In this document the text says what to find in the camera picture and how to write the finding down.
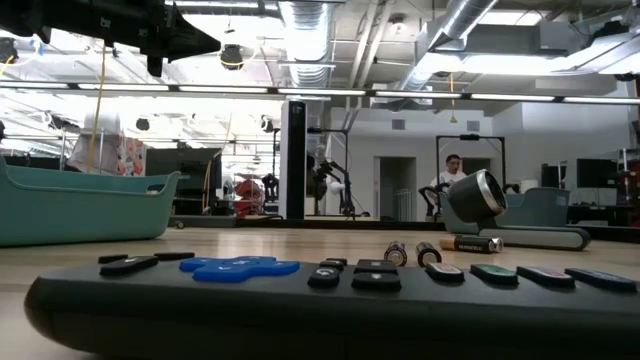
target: blue button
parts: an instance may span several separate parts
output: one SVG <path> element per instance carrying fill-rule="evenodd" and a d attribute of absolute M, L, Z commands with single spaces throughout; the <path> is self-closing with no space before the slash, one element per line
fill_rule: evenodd
<path fill-rule="evenodd" d="M 195 269 L 201 268 L 203 266 L 219 264 L 221 263 L 220 259 L 214 258 L 191 258 L 182 260 L 180 262 L 180 270 L 185 272 L 192 272 Z"/>
<path fill-rule="evenodd" d="M 242 282 L 253 276 L 281 276 L 300 269 L 297 261 L 277 261 L 271 256 L 240 256 L 232 259 L 191 258 L 180 270 L 193 272 L 193 279 L 211 282 Z"/>
<path fill-rule="evenodd" d="M 276 261 L 270 265 L 260 265 L 255 268 L 255 276 L 270 275 L 281 276 L 289 275 L 300 269 L 300 263 L 297 261 Z"/>
<path fill-rule="evenodd" d="M 252 276 L 250 266 L 205 266 L 193 272 L 196 281 L 243 282 Z"/>

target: teal plastic bin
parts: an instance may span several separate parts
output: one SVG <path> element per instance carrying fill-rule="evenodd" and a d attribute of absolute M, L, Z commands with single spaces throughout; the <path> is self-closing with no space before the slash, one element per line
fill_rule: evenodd
<path fill-rule="evenodd" d="M 179 176 L 32 169 L 0 156 L 0 246 L 156 238 L 166 230 Z"/>

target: black screen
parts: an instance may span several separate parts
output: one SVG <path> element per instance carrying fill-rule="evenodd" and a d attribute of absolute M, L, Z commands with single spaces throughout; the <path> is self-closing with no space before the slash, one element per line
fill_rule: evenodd
<path fill-rule="evenodd" d="M 178 190 L 190 192 L 202 192 L 204 178 L 209 161 L 211 163 L 211 175 L 209 179 L 210 189 L 222 187 L 221 156 L 213 159 L 220 149 L 149 149 L 147 150 L 147 171 L 151 175 L 167 175 L 174 171 L 180 171 Z"/>
<path fill-rule="evenodd" d="M 615 188 L 613 175 L 618 171 L 616 160 L 578 159 L 579 188 Z"/>

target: black pillar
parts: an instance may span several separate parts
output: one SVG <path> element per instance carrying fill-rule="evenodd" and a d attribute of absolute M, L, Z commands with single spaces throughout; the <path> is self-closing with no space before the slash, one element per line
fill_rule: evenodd
<path fill-rule="evenodd" d="M 304 219 L 307 175 L 307 106 L 301 101 L 289 102 L 287 124 L 287 216 Z"/>

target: red object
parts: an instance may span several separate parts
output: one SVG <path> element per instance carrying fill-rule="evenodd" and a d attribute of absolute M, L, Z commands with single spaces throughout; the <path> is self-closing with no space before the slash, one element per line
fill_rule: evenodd
<path fill-rule="evenodd" d="M 262 207 L 262 189 L 251 180 L 245 180 L 235 187 L 240 200 L 233 202 L 236 217 L 243 218 L 250 214 L 260 213 Z"/>

